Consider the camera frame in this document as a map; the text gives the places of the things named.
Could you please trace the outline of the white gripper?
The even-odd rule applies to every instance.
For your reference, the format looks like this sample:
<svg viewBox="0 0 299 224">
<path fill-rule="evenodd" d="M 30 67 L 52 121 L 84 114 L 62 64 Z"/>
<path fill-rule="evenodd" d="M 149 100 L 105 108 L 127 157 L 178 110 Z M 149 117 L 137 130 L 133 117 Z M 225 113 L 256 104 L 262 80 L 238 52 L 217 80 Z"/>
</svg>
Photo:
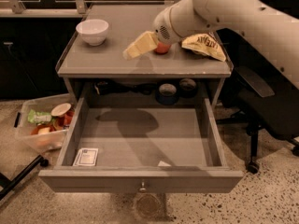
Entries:
<svg viewBox="0 0 299 224">
<path fill-rule="evenodd" d="M 123 51 L 122 56 L 125 60 L 132 60 L 133 58 L 156 49 L 159 41 L 170 45 L 179 42 L 181 39 L 173 28 L 170 7 L 164 9 L 157 15 L 152 26 L 156 34 L 151 31 L 141 34 Z"/>
</svg>

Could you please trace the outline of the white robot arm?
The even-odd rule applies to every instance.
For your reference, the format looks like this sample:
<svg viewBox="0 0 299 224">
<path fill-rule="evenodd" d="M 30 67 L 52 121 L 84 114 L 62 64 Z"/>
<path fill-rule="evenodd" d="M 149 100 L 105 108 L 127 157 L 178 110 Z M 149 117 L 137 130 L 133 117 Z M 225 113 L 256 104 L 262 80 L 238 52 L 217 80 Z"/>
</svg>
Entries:
<svg viewBox="0 0 299 224">
<path fill-rule="evenodd" d="M 260 0 L 180 0 L 160 12 L 153 30 L 123 52 L 131 60 L 184 38 L 227 28 L 242 36 L 299 88 L 299 20 Z"/>
</svg>

